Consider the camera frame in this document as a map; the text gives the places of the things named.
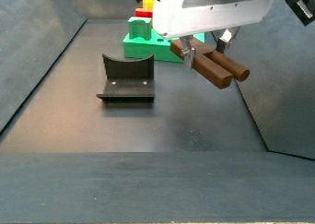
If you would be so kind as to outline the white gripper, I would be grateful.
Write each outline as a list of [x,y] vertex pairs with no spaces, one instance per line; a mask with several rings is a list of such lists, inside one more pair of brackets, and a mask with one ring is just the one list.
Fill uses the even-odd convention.
[[239,26],[260,22],[274,0],[157,0],[153,4],[152,27],[167,39],[180,37],[182,56],[194,67],[196,49],[192,34],[226,29],[215,50],[226,52],[240,30]]

